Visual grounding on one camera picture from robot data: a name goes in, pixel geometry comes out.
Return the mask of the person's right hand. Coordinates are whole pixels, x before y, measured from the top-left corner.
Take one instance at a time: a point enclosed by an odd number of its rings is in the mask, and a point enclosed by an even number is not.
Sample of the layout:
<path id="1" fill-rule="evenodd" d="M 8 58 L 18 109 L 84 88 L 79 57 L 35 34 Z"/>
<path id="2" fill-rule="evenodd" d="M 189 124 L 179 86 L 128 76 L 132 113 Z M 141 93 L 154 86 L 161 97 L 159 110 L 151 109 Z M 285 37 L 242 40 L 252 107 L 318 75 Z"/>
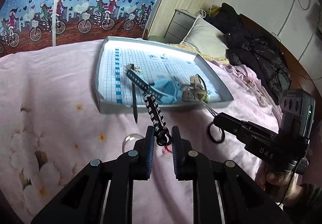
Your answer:
<path id="1" fill-rule="evenodd" d="M 297 185 L 290 173 L 272 172 L 264 161 L 257 171 L 255 182 L 263 189 L 271 188 L 268 195 L 275 202 L 291 206 L 302 196 L 304 188 Z"/>

